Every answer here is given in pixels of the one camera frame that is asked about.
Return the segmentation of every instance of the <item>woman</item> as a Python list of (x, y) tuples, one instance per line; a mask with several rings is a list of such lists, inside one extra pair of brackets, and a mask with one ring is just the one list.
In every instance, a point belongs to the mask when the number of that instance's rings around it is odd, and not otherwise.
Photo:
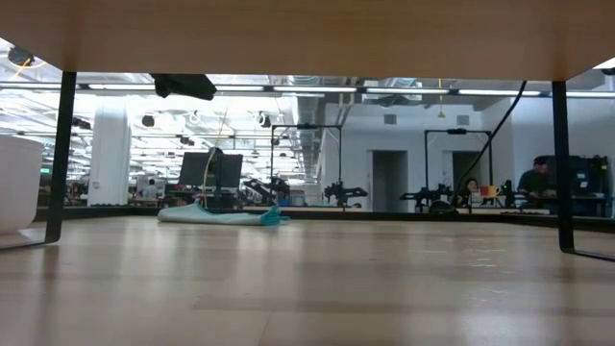
[(459, 193), (457, 205), (459, 207), (467, 207), (470, 204), (470, 196), (475, 192), (479, 192), (479, 182), (474, 178), (469, 178), (465, 181), (465, 185), (461, 193)]

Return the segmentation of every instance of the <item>white pot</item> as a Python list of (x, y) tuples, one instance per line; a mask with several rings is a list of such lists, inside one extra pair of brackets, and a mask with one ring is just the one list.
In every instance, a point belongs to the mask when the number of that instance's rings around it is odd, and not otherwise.
[(15, 233), (37, 214), (43, 145), (0, 136), (0, 234)]

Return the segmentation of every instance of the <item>man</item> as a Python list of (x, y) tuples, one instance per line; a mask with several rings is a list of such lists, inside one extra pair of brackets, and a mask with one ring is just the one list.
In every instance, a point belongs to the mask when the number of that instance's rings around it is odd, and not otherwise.
[(555, 191), (549, 189), (549, 176), (547, 175), (547, 158), (534, 159), (534, 167), (524, 173), (519, 180), (517, 191), (526, 193), (528, 197), (555, 196)]
[(143, 188), (141, 196), (143, 196), (144, 199), (158, 198), (158, 188), (156, 187), (156, 181), (154, 179), (150, 179), (149, 185)]

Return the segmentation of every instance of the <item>black metal frame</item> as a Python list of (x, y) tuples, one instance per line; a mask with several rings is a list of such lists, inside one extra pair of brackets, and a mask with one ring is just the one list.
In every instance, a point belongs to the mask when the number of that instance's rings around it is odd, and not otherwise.
[(275, 147), (274, 143), (275, 143), (276, 129), (298, 129), (298, 130), (337, 129), (337, 131), (339, 132), (339, 145), (337, 146), (337, 159), (338, 159), (337, 181), (339, 183), (342, 181), (342, 126), (341, 125), (311, 125), (311, 124), (272, 125), (271, 126), (271, 161), (269, 162), (270, 169), (271, 169), (270, 175), (269, 175), (269, 178), (271, 179), (271, 185), (273, 185), (273, 158), (274, 158), (273, 150)]
[[(430, 188), (430, 159), (428, 153), (429, 134), (449, 134), (449, 130), (425, 130), (425, 187)], [(465, 134), (449, 134), (450, 136), (465, 136), (467, 134), (485, 134), (487, 137), (491, 137), (491, 131), (480, 130), (466, 130)], [(491, 142), (489, 142), (489, 184), (493, 185), (493, 155), (491, 150)]]
[(62, 235), (62, 210), (64, 208), (64, 193), (66, 191), (66, 172), (68, 169), (76, 83), (76, 72), (62, 73), (60, 106), (58, 108), (58, 126), (56, 129), (56, 147), (54, 150), (53, 173), (51, 176), (51, 197), (49, 199), (49, 213), (47, 214), (45, 239), (42, 241), (7, 245), (0, 247), (0, 250), (50, 244), (60, 240)]
[(555, 142), (555, 179), (557, 181), (557, 228), (559, 249), (566, 254), (598, 260), (615, 261), (615, 257), (575, 248), (573, 198), (570, 180), (570, 150), (568, 145), (568, 105), (566, 82), (553, 82), (553, 138)]

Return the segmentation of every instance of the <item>white column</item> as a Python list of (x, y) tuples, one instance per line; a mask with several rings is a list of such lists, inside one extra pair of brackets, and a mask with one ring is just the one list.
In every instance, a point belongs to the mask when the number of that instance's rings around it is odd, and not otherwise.
[(98, 97), (87, 205), (125, 205), (130, 173), (131, 123), (125, 97)]

